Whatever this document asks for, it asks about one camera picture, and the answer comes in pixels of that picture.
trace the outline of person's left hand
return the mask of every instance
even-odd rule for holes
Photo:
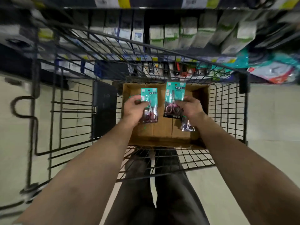
[[[128,122],[129,125],[132,127],[136,126],[141,119],[145,107],[149,105],[149,102],[141,102],[140,104],[136,105],[135,101],[140,100],[141,95],[135,95],[130,97],[124,103],[124,115],[123,119]]]

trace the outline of forearm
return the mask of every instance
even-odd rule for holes
[[[99,224],[114,187],[133,126],[121,120],[71,160],[47,185],[18,222]]]
[[[299,188],[283,172],[210,117],[203,114],[197,119],[201,138],[251,224],[277,224],[299,218]]]

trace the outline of hand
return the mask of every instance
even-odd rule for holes
[[[138,124],[143,115],[144,109],[149,106],[149,102],[141,102],[140,104],[136,105],[135,101],[140,99],[141,95],[135,95],[130,97],[124,103],[123,119],[126,120],[132,127]]]
[[[195,118],[204,114],[200,101],[192,96],[185,96],[184,101],[176,100],[175,103],[183,108],[183,114],[193,122]]]

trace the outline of shopping cart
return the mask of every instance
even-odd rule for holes
[[[151,46],[103,32],[89,30],[68,12],[51,3],[48,6],[65,17],[58,22],[54,13],[41,10],[43,17],[34,18],[31,49],[23,51],[33,59],[31,95],[15,98],[11,112],[29,120],[29,148],[26,183],[21,190],[23,200],[0,207],[8,210],[32,202],[54,175],[73,157],[88,148],[107,133],[121,119],[122,83],[166,83],[208,85],[210,98],[208,115],[229,134],[246,142],[248,74],[234,68]],[[42,39],[41,32],[50,35]],[[41,94],[40,76],[52,74],[52,91],[49,104],[49,144],[39,145],[40,132],[45,128],[44,119],[37,114],[36,103]],[[16,111],[20,100],[30,101],[30,115]],[[175,149],[177,153],[168,153]],[[134,164],[130,158],[140,155],[153,159],[172,157],[180,169],[172,170],[169,163],[147,166],[142,175],[126,177],[127,169]],[[48,176],[42,183],[32,182],[33,157],[47,156]],[[141,147],[129,145],[117,182],[132,178],[148,178],[172,172],[197,170],[215,165],[209,149]]]

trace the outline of leg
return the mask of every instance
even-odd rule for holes
[[[131,155],[125,165],[126,178],[142,176],[146,168],[151,167],[150,159],[144,159],[144,157],[148,157],[148,153],[149,150],[143,150],[136,151]],[[151,221],[154,219],[154,210],[150,178],[125,180],[119,189],[104,225],[131,224],[133,221],[142,222],[143,218],[148,218],[147,221]]]
[[[156,150],[156,174],[182,170],[176,150]],[[159,219],[165,224],[209,225],[203,206],[186,173],[155,177]]]

